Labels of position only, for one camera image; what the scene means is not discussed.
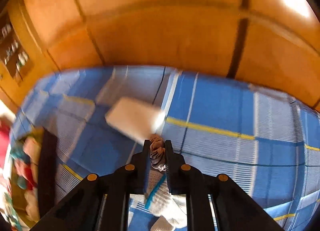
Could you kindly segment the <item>white knitted socks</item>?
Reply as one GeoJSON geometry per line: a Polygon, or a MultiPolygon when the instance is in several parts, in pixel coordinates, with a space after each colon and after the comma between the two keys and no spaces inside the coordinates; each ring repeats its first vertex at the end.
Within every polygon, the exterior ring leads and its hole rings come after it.
{"type": "Polygon", "coordinates": [[[151,169],[145,193],[145,208],[158,217],[151,230],[175,230],[187,226],[185,195],[169,193],[164,172],[151,169]]]}

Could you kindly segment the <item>brown patterned scrunchie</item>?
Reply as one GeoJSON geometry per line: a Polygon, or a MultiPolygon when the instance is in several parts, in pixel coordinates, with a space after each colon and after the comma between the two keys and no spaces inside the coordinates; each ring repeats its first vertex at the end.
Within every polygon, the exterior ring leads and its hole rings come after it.
{"type": "Polygon", "coordinates": [[[161,136],[153,134],[150,137],[150,161],[153,169],[165,170],[165,144],[161,136]]]}

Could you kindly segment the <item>red fluffy sponge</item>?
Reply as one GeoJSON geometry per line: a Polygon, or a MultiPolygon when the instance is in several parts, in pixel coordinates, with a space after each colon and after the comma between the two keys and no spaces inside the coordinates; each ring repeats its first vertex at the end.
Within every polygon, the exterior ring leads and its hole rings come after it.
{"type": "Polygon", "coordinates": [[[33,190],[37,187],[34,181],[30,164],[26,164],[20,159],[15,159],[14,165],[18,175],[17,185],[23,190],[33,190]]]}

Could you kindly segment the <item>blue plush bear pink dress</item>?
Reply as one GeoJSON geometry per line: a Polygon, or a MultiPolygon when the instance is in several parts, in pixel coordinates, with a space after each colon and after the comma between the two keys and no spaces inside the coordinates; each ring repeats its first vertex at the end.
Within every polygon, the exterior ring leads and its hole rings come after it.
{"type": "Polygon", "coordinates": [[[23,152],[22,146],[20,144],[13,146],[11,148],[10,155],[14,160],[14,166],[16,169],[17,185],[25,190],[27,188],[27,182],[24,177],[25,175],[25,153],[23,152]]]}

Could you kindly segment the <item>pink towel blue band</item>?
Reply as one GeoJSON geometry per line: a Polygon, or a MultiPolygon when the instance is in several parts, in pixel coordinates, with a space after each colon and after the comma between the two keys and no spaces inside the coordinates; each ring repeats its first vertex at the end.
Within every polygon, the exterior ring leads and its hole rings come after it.
{"type": "Polygon", "coordinates": [[[28,137],[23,145],[23,151],[30,157],[30,167],[33,180],[38,183],[38,166],[41,153],[41,145],[33,137],[28,137]]]}

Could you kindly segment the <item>clear plastic bag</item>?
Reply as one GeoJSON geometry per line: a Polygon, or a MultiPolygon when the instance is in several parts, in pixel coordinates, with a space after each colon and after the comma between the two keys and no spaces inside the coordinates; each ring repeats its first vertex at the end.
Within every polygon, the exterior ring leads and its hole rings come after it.
{"type": "Polygon", "coordinates": [[[26,212],[28,218],[31,221],[38,222],[40,220],[39,208],[38,208],[38,200],[35,196],[34,191],[28,190],[24,193],[25,200],[27,202],[26,212]]]}

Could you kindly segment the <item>gold shallow box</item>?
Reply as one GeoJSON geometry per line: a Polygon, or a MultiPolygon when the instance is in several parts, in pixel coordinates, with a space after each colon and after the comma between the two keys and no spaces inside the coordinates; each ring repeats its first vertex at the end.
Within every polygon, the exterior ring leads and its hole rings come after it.
{"type": "Polygon", "coordinates": [[[43,127],[14,140],[9,162],[9,203],[18,224],[30,229],[56,204],[57,136],[43,127]]]}

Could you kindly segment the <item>blue plaid bed cover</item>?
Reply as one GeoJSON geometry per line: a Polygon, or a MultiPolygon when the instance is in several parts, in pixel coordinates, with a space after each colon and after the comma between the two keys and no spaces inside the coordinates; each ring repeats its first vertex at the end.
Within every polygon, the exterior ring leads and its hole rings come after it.
{"type": "Polygon", "coordinates": [[[10,143],[38,126],[57,136],[60,200],[88,174],[111,174],[141,152],[106,122],[122,97],[166,111],[160,134],[186,163],[230,176],[284,230],[307,227],[319,207],[319,114],[283,92],[165,67],[73,70],[36,83],[10,143]]]}

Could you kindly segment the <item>red bag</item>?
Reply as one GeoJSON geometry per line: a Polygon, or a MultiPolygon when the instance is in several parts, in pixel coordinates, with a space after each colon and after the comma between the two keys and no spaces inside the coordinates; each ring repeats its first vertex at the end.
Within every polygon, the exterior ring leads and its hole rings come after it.
{"type": "Polygon", "coordinates": [[[9,145],[9,133],[10,133],[10,122],[6,117],[1,117],[0,126],[0,168],[3,169],[5,164],[5,157],[9,145]]]}

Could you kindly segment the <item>wooden door with shelves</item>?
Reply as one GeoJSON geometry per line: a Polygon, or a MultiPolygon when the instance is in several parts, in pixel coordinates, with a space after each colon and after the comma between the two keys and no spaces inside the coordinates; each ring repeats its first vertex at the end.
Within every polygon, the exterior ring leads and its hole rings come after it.
{"type": "Polygon", "coordinates": [[[60,69],[42,44],[23,0],[1,12],[1,101],[17,111],[35,82],[60,69]]]}

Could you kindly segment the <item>wooden wardrobe wall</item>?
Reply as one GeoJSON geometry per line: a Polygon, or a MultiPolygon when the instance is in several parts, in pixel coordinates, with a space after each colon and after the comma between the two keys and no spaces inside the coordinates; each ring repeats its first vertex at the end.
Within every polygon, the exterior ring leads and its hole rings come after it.
{"type": "Polygon", "coordinates": [[[319,110],[319,15],[307,0],[22,0],[60,70],[159,65],[284,91],[319,110]]]}

